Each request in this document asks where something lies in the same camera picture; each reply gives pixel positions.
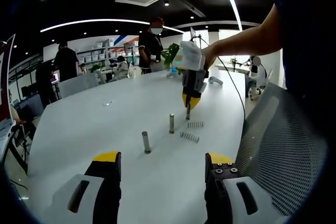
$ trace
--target cable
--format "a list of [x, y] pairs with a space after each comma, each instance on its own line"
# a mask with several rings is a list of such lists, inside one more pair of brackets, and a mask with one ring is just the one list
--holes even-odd
[[[204, 39], [202, 39], [201, 37], [200, 37], [200, 39], [202, 40], [202, 41], [204, 41], [208, 46], [209, 46], [209, 44], [204, 40]], [[242, 97], [240, 96], [240, 93], [239, 93], [239, 91], [238, 91], [238, 89], [237, 89], [237, 87], [236, 87], [236, 85], [235, 85], [235, 82], [233, 81], [233, 79], [232, 79], [232, 77], [231, 77], [231, 75], [230, 75], [230, 72], [229, 72], [229, 70], [226, 68], [226, 66], [225, 66], [225, 64], [224, 64], [224, 62], [222, 62], [222, 60], [220, 59], [220, 57], [219, 56], [217, 56], [217, 58], [221, 61], [221, 63], [223, 64], [223, 66], [224, 66], [224, 68], [225, 68], [225, 70], [227, 71], [227, 73], [229, 74], [229, 77], [230, 77], [230, 79], [231, 79], [231, 81], [232, 81], [232, 83], [233, 83], [233, 85], [235, 86], [235, 89], [237, 90], [237, 93], [238, 93], [238, 96], [239, 96], [239, 99], [240, 99], [240, 102], [241, 102], [241, 105], [243, 106], [243, 111], [244, 111], [244, 120], [245, 120], [245, 118], [246, 118], [246, 113], [245, 113], [245, 107], [244, 107], [244, 103], [243, 103], [243, 100], [242, 100]]]
[[12, 183], [15, 184], [15, 185], [18, 185], [18, 186], [21, 186], [21, 187], [25, 188], [27, 191], [29, 191], [28, 188], [25, 187], [24, 185], [21, 185], [21, 184], [19, 184], [18, 182], [15, 182], [14, 180], [11, 180], [11, 179], [10, 179], [9, 181], [12, 182]]

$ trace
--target mesh chair back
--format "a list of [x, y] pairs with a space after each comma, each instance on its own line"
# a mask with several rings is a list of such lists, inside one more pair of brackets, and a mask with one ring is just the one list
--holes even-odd
[[89, 73], [83, 76], [63, 81], [59, 83], [59, 92], [62, 98], [91, 89], [98, 86], [97, 74]]
[[294, 98], [268, 83], [247, 117], [236, 165], [272, 196], [282, 215], [292, 215], [307, 197], [327, 155], [327, 141]]

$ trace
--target small white object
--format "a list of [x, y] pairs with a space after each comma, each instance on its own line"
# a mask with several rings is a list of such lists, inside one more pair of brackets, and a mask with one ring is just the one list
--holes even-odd
[[219, 80], [218, 78], [216, 78], [214, 76], [211, 76], [209, 78], [209, 83], [214, 83], [214, 82], [217, 82], [219, 85], [223, 85], [223, 82], [221, 80]]

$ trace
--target white chair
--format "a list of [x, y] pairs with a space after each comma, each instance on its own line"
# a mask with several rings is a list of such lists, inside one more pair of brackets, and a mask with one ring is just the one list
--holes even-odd
[[105, 84], [106, 83], [105, 77], [100, 72], [100, 70], [96, 70], [95, 73], [98, 75], [98, 77], [100, 79], [100, 83], [99, 84]]
[[[273, 74], [273, 70], [271, 69], [271, 71], [267, 75], [266, 85], [269, 82], [270, 78], [272, 77], [272, 74]], [[259, 86], [259, 87], [257, 87], [257, 86], [251, 87], [250, 92], [249, 92], [250, 99], [253, 100], [256, 95], [261, 95], [262, 92], [264, 91], [266, 85], [262, 85], [262, 86]]]
[[65, 98], [84, 90], [97, 87], [98, 85], [97, 74], [89, 73], [60, 82], [58, 87], [61, 97]]

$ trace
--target metal pin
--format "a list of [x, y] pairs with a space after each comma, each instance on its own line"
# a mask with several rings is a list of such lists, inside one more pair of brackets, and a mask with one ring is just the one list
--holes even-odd
[[148, 141], [148, 133], [147, 131], [142, 132], [142, 139], [143, 139], [143, 145], [145, 146], [145, 153], [150, 154], [151, 148], [149, 146], [149, 141]]
[[169, 133], [174, 134], [174, 114], [169, 115]]
[[190, 120], [190, 103], [188, 103], [187, 105], [187, 116], [186, 116], [187, 120]]

